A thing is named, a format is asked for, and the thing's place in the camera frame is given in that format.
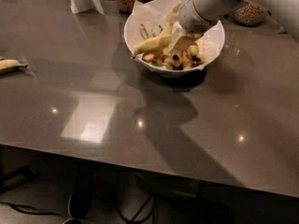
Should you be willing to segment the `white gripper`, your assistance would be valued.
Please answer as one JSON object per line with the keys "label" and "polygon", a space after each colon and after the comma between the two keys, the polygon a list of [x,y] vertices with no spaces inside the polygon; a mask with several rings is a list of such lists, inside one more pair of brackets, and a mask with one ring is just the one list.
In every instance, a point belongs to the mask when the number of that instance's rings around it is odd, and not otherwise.
{"label": "white gripper", "polygon": [[221,17],[245,4],[244,0],[181,0],[165,16],[167,22],[178,21],[183,28],[177,28],[172,34],[167,52],[186,49],[215,26]]}

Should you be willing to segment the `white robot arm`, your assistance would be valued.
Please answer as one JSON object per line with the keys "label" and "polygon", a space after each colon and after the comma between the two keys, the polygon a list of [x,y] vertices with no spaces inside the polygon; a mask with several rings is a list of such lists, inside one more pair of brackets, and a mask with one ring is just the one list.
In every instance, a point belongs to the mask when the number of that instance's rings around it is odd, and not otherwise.
{"label": "white robot arm", "polygon": [[218,20],[246,3],[263,7],[296,41],[299,41],[299,0],[181,0],[178,7],[178,24],[168,46],[171,50],[184,36],[203,35]]}

